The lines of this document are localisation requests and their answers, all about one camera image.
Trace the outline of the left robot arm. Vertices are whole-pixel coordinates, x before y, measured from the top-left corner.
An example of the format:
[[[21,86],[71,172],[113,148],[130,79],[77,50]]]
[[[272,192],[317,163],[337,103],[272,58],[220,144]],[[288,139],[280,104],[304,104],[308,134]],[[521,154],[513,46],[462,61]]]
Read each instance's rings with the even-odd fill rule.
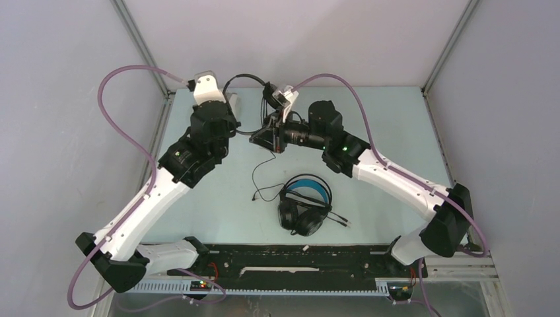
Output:
[[[78,236],[77,246],[115,292],[124,293],[154,273],[206,272],[208,249],[192,236],[167,244],[141,241],[167,209],[222,163],[236,127],[228,102],[211,100],[194,106],[189,128],[169,146],[129,205],[103,229]]]

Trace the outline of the white over-ear headphones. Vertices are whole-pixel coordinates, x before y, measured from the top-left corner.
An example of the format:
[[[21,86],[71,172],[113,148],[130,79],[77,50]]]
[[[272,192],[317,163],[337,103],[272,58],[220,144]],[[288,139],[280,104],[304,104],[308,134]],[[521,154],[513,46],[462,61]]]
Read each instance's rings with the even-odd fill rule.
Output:
[[[234,92],[227,92],[226,98],[236,121],[239,121],[241,112],[239,95]]]

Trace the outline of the small black on-ear headphones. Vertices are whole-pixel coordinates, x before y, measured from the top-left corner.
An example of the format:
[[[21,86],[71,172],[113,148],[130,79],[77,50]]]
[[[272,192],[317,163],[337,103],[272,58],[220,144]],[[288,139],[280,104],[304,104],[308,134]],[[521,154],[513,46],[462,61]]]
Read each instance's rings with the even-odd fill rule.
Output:
[[[250,79],[256,82],[257,86],[231,89],[231,84],[240,79]],[[267,101],[263,97],[263,90],[267,88],[276,88],[276,86],[251,73],[236,74],[223,85],[222,93],[225,97],[227,92],[234,92],[240,98],[241,112],[236,128],[237,135],[249,137],[265,126]]]

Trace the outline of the black and blue gaming headset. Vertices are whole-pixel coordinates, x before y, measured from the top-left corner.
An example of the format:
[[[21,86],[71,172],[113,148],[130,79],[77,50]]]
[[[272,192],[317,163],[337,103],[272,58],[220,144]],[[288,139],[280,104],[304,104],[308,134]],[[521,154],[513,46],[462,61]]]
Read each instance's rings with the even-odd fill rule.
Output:
[[[332,211],[332,190],[314,174],[297,174],[279,192],[278,218],[281,227],[292,236],[310,236]]]

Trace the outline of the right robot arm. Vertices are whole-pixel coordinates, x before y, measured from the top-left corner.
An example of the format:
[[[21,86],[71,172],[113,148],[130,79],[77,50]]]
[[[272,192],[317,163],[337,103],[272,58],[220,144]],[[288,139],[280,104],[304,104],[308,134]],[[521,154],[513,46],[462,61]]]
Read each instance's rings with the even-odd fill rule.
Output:
[[[382,157],[369,143],[344,130],[333,102],[312,103],[307,120],[293,120],[277,110],[266,117],[250,142],[273,153],[283,153],[289,144],[321,150],[322,160],[333,172],[377,186],[412,206],[426,223],[393,241],[384,258],[390,275],[403,275],[419,258],[451,258],[462,250],[473,216],[469,189],[436,184]]]

